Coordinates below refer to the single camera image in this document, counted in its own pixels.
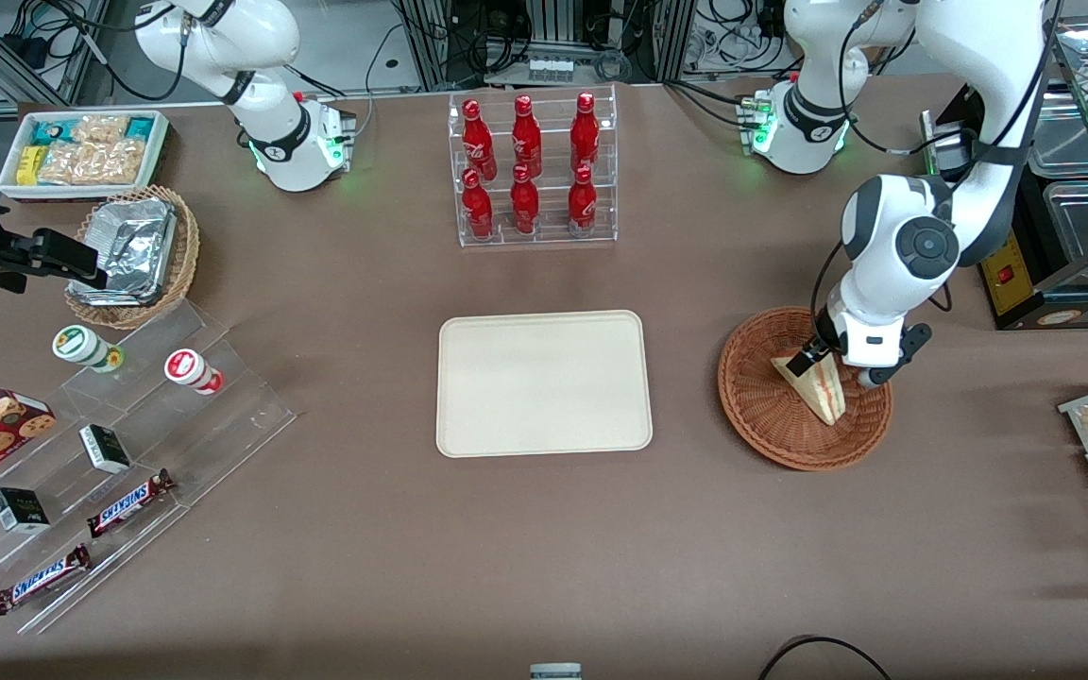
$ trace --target small jar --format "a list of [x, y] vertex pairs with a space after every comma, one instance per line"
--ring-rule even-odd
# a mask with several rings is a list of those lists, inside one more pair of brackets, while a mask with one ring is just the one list
[[85, 325], [66, 325], [53, 337], [53, 355], [61, 360], [88, 367], [96, 373], [111, 373], [124, 364], [125, 351], [99, 337]]

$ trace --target small black box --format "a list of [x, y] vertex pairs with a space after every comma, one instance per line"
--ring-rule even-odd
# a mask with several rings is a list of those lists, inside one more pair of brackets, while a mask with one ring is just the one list
[[103, 425], [86, 425], [78, 431], [83, 438], [83, 447], [90, 456], [90, 465], [112, 474], [120, 474], [128, 469], [128, 454], [122, 447], [115, 432]]
[[35, 491], [0, 487], [0, 521], [14, 533], [41, 533], [48, 529], [45, 508], [39, 507]]

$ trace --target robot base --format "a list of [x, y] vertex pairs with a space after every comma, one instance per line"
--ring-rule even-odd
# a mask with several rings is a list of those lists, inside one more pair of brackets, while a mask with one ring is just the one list
[[739, 124], [756, 127], [741, 131], [741, 147], [746, 156], [762, 156], [783, 172], [815, 173], [827, 166], [833, 154], [845, 146], [850, 124], [842, 125], [837, 137], [827, 126], [829, 134], [824, 140], [808, 141], [787, 118], [783, 108], [783, 98], [791, 87], [791, 83], [779, 83], [738, 103]]
[[263, 159], [255, 144], [250, 146], [259, 170], [284, 190], [314, 189], [336, 173], [348, 172], [355, 153], [355, 116], [311, 100], [301, 107], [310, 115], [311, 132], [288, 160]]

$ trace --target acrylic bottle rack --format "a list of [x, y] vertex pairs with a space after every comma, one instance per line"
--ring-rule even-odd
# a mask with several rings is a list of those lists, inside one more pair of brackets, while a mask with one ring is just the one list
[[[616, 132], [618, 113], [616, 89], [614, 87], [561, 87], [561, 89], [531, 89], [532, 109], [541, 124], [544, 169], [535, 177], [535, 188], [540, 191], [540, 224], [533, 236], [523, 236], [514, 226], [510, 206], [510, 187], [514, 183], [511, 169], [515, 152], [510, 138], [515, 125], [515, 96], [517, 91], [485, 90], [453, 95], [448, 100], [447, 140], [453, 161], [453, 193], [456, 195], [456, 224], [463, 247], [532, 246], [532, 245], [580, 245], [591, 242], [616, 240], [619, 233], [617, 184], [618, 146]], [[578, 238], [569, 233], [569, 188], [573, 186], [573, 169], [569, 163], [569, 128], [577, 113], [579, 91], [590, 91], [595, 96], [595, 118], [598, 119], [598, 160], [591, 184], [598, 193], [595, 202], [595, 226], [591, 235]], [[465, 116], [461, 103], [475, 99], [481, 104], [481, 118], [493, 135], [493, 156], [497, 161], [497, 176], [484, 183], [493, 202], [493, 237], [478, 240], [472, 237], [461, 202], [461, 173], [468, 166], [465, 156]]]
[[[63, 558], [78, 543], [86, 543], [94, 564], [0, 617], [17, 633], [44, 632], [296, 418], [233, 351], [225, 327], [190, 302], [151, 319], [120, 346], [124, 366], [109, 374], [83, 369], [70, 378], [45, 399], [57, 425], [0, 463], [0, 486], [35, 491], [51, 522], [32, 536], [8, 533], [0, 524], [0, 590]], [[162, 362], [181, 347], [196, 349], [221, 371], [220, 392], [198, 395], [165, 379]], [[133, 460], [124, 473], [91, 468], [78, 438], [78, 430], [91, 422], [120, 436]], [[176, 486], [91, 540], [86, 519], [159, 469], [168, 469]]]

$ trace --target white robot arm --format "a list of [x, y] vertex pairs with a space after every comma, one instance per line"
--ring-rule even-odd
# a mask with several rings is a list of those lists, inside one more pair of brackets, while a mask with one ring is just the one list
[[[134, 22], [141, 25], [171, 4], [144, 4]], [[346, 169], [355, 122], [326, 104], [297, 100], [280, 76], [260, 73], [297, 58], [297, 21], [284, 3], [178, 0], [173, 5], [183, 12], [139, 27], [141, 51], [228, 104], [249, 135], [259, 169], [277, 188], [313, 189]]]
[[[823, 3], [795, 0], [789, 8]], [[851, 4], [861, 14], [868, 4], [877, 5], [829, 3]], [[1040, 109], [1043, 0], [890, 0], [871, 21], [893, 4], [903, 4], [895, 10], [914, 17], [928, 54], [984, 100], [975, 164], [954, 188], [938, 177], [880, 175], [852, 195], [841, 224], [851, 269], [829, 293], [815, 337], [791, 363], [798, 374], [837, 351], [846, 364], [865, 369], [864, 383], [886, 382], [929, 337], [924, 325], [906, 329], [905, 314], [931, 297], [955, 268], [975, 265], [997, 250], [1010, 232], [1014, 186], [1027, 159], [1030, 121]], [[840, 47], [845, 32], [837, 36]], [[813, 99], [813, 87], [819, 102], [839, 98], [838, 82], [825, 81], [806, 81], [802, 74], [799, 86], [811, 89], [804, 99]], [[794, 147], [802, 144], [815, 143], [793, 140]]]

